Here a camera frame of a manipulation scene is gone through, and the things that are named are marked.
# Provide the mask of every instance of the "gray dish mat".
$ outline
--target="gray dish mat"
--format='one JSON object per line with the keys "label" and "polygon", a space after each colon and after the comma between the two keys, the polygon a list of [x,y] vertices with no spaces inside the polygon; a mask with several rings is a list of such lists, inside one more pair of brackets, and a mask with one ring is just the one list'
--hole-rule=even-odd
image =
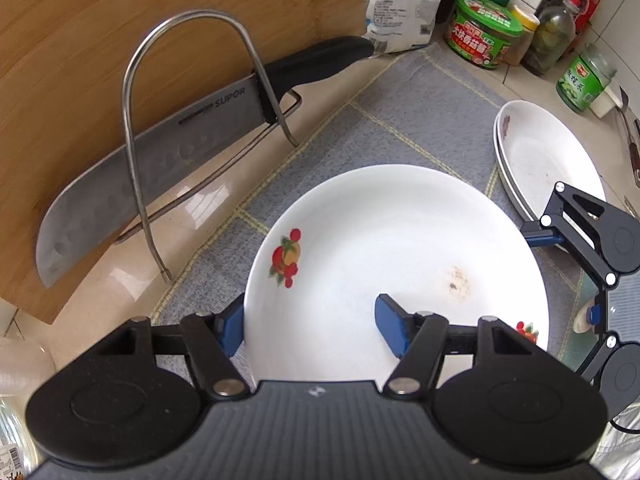
{"label": "gray dish mat", "polygon": [[[244,291],[254,256],[280,215],[321,182],[363,166],[413,164],[444,171],[484,192],[520,227],[522,219],[498,176],[492,138],[505,100],[448,56],[437,44],[402,54],[343,103],[193,255],[152,322],[175,324],[194,312],[222,311]],[[533,251],[548,299],[548,351],[561,358],[572,313],[580,307],[582,271],[558,248]],[[183,359],[158,360],[187,375]],[[250,380],[244,344],[232,360]]]}

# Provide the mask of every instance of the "knife holder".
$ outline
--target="knife holder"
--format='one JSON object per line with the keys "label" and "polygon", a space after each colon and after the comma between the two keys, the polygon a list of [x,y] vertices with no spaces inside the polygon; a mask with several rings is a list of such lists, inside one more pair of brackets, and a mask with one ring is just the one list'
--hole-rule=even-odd
{"label": "knife holder", "polygon": [[[167,31],[172,28],[180,25],[181,23],[187,22],[189,20],[195,20],[197,18],[212,18],[214,20],[222,20],[231,25],[236,32],[240,35],[244,46],[251,57],[255,73],[257,74],[262,86],[264,87],[264,91],[266,92],[271,107],[273,107],[273,111],[277,118],[277,123],[267,126],[263,131],[261,131],[254,139],[245,146],[240,152],[238,152],[235,156],[233,156],[229,161],[223,164],[220,168],[218,168],[214,173],[211,173],[208,177],[204,178],[200,183],[190,189],[187,193],[180,195],[178,198],[169,202],[163,208],[159,209],[156,213],[149,216],[146,211],[146,206],[144,202],[144,197],[142,193],[142,186],[140,184],[140,168],[138,167],[138,162],[136,159],[136,147],[135,147],[135,137],[133,134],[132,121],[131,121],[131,89],[133,85],[133,79],[136,74],[136,70],[140,65],[144,55],[149,50],[149,48]],[[151,231],[150,223],[161,216],[165,215],[181,203],[185,202],[185,200],[190,199],[193,195],[202,190],[205,186],[210,184],[217,177],[225,173],[226,170],[231,168],[236,162],[242,159],[248,152],[250,152],[257,144],[267,136],[268,133],[273,131],[275,127],[279,124],[282,128],[283,133],[287,137],[287,140],[295,147],[298,145],[297,140],[291,135],[289,131],[289,127],[287,126],[286,117],[297,110],[302,104],[302,97],[294,91],[289,92],[294,98],[295,103],[291,105],[285,113],[280,110],[280,104],[276,95],[271,86],[271,82],[269,81],[269,77],[264,69],[264,65],[260,60],[257,50],[252,43],[251,37],[249,36],[249,32],[246,30],[244,25],[236,20],[230,14],[226,12],[222,12],[220,10],[214,9],[196,9],[196,10],[188,10],[187,12],[182,12],[180,14],[176,14],[175,16],[165,20],[160,23],[154,30],[152,30],[144,40],[140,43],[135,53],[129,60],[129,64],[127,66],[127,70],[124,75],[124,79],[122,82],[122,119],[124,124],[124,136],[125,136],[125,148],[127,155],[127,169],[129,170],[129,178],[131,180],[132,190],[136,202],[136,208],[138,210],[138,215],[140,216],[140,222],[133,226],[131,229],[127,230],[125,233],[120,235],[117,238],[116,242],[121,242],[135,234],[136,232],[142,230],[145,233],[146,244],[153,256],[158,268],[160,269],[160,273],[165,283],[171,283],[172,276],[171,272],[164,264],[162,257],[158,252],[158,248],[156,247],[156,243],[153,238],[153,233]]]}

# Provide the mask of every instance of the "blue gripper pad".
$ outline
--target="blue gripper pad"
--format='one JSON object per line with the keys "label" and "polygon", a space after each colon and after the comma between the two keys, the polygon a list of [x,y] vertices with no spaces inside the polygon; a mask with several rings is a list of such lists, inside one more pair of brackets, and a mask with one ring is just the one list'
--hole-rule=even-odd
{"label": "blue gripper pad", "polygon": [[561,235],[555,236],[538,236],[538,237],[527,237],[527,244],[529,247],[547,247],[551,245],[559,245],[564,243],[564,237]]}
{"label": "blue gripper pad", "polygon": [[220,346],[227,357],[232,357],[244,339],[244,294],[238,296],[220,314],[216,314],[214,323]]}
{"label": "blue gripper pad", "polygon": [[376,326],[393,354],[401,358],[417,333],[414,315],[407,313],[388,294],[380,294],[375,306]]}

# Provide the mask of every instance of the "yellow lid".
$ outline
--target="yellow lid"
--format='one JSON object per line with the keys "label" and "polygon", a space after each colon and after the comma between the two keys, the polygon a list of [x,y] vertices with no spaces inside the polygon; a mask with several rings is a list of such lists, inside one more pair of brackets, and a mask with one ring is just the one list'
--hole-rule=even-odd
{"label": "yellow lid", "polygon": [[525,12],[516,4],[513,4],[513,7],[510,9],[510,11],[513,14],[513,17],[518,20],[524,28],[532,31],[538,28],[540,20],[537,19],[533,14]]}

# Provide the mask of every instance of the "knife brand text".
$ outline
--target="knife brand text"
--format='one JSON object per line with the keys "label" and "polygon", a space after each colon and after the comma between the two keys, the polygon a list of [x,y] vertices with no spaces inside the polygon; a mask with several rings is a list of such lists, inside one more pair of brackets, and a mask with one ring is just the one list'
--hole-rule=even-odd
{"label": "knife brand text", "polygon": [[244,86],[242,88],[239,88],[238,90],[234,90],[231,94],[227,94],[224,97],[221,97],[220,99],[216,99],[216,108],[218,108],[219,106],[222,106],[224,103],[228,103],[229,101],[231,101],[231,99],[235,99],[238,96],[241,96],[242,94],[244,94]]}
{"label": "knife brand text", "polygon": [[218,107],[222,106],[223,104],[228,103],[229,101],[231,101],[231,99],[234,99],[234,98],[244,94],[244,90],[245,90],[245,87],[243,86],[242,88],[239,88],[238,90],[234,90],[233,92],[231,92],[231,94],[226,94],[224,97],[220,97],[220,98],[216,99],[214,102],[204,105],[202,108],[190,113],[186,117],[181,118],[178,121],[178,124],[180,124],[180,126],[182,126],[184,123],[187,123],[187,122],[191,121],[194,117],[196,117],[196,116],[198,116],[200,114],[203,114],[204,112],[207,112],[207,111],[211,110],[214,107],[218,108]]}

